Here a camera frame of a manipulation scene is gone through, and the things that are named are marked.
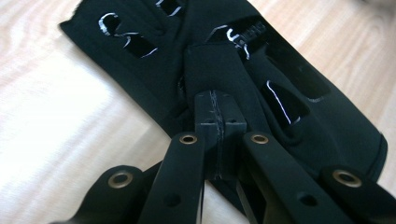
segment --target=black fabric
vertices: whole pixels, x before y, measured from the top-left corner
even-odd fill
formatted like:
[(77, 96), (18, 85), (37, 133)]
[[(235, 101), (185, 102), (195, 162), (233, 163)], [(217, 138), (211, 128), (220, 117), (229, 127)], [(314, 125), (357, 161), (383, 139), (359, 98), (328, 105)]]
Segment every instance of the black fabric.
[[(250, 131), (272, 133), (313, 177), (323, 167), (345, 165), (378, 179), (385, 138), (264, 19), (264, 44), (248, 60), (229, 41), (206, 43), (215, 28), (260, 15), (247, 1), (175, 0), (172, 7), (181, 6), (176, 16), (156, 3), (84, 0), (61, 28), (170, 136), (193, 131), (196, 93), (224, 91), (239, 104)], [(107, 13), (120, 20), (117, 36), (100, 29)], [(139, 33), (134, 36), (155, 52), (136, 57), (142, 51), (131, 53), (133, 42), (124, 47), (130, 33)]]

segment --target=wooden table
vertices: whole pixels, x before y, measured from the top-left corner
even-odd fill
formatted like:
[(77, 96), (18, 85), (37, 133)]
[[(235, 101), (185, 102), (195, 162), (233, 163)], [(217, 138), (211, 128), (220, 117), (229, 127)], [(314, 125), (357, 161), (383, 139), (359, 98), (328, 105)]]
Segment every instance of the wooden table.
[[(105, 170), (146, 170), (169, 138), (58, 28), (79, 0), (0, 3), (0, 223), (68, 219)], [(252, 0), (387, 137), (396, 195), (396, 4)], [(247, 223), (209, 185), (204, 223)]]

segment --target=metal grommet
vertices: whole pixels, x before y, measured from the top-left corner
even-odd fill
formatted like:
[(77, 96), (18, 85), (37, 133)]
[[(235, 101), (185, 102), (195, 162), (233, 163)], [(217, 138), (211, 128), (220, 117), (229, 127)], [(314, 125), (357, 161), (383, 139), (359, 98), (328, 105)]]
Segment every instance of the metal grommet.
[(131, 184), (134, 176), (127, 171), (118, 171), (111, 176), (107, 184), (113, 189), (122, 189)]
[(262, 134), (253, 134), (250, 140), (257, 144), (267, 144), (269, 142), (268, 138)]
[(182, 144), (191, 145), (198, 141), (198, 138), (192, 134), (185, 134), (178, 139)]
[(351, 188), (359, 188), (361, 186), (361, 180), (345, 170), (335, 170), (332, 172), (332, 177), (340, 184)]

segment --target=light wood surface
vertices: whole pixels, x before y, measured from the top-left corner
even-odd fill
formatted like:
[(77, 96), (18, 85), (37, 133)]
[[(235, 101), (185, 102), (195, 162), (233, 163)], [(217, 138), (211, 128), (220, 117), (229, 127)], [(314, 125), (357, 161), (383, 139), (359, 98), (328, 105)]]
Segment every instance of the light wood surface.
[[(105, 170), (142, 170), (169, 138), (57, 27), (79, 0), (0, 3), (0, 223), (69, 219)], [(251, 3), (387, 137), (396, 195), (396, 4)], [(203, 223), (247, 223), (209, 185)]]

